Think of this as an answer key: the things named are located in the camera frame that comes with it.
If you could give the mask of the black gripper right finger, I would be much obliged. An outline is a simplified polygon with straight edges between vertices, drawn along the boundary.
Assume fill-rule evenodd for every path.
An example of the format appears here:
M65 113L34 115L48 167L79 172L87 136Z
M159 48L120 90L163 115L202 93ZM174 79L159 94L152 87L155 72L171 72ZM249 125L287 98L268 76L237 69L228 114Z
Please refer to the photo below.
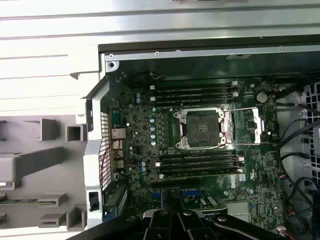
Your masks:
M184 206L180 194L180 222L192 240L281 240L283 237L229 214L216 214L212 220Z

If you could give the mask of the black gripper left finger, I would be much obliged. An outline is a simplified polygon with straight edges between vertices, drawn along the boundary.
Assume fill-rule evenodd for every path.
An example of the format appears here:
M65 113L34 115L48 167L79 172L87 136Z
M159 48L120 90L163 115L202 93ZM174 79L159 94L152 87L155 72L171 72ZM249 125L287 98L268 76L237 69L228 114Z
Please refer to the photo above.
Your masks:
M181 192L168 191L164 208L150 209L143 218L122 214L78 233L70 240L169 240L174 213L181 209Z

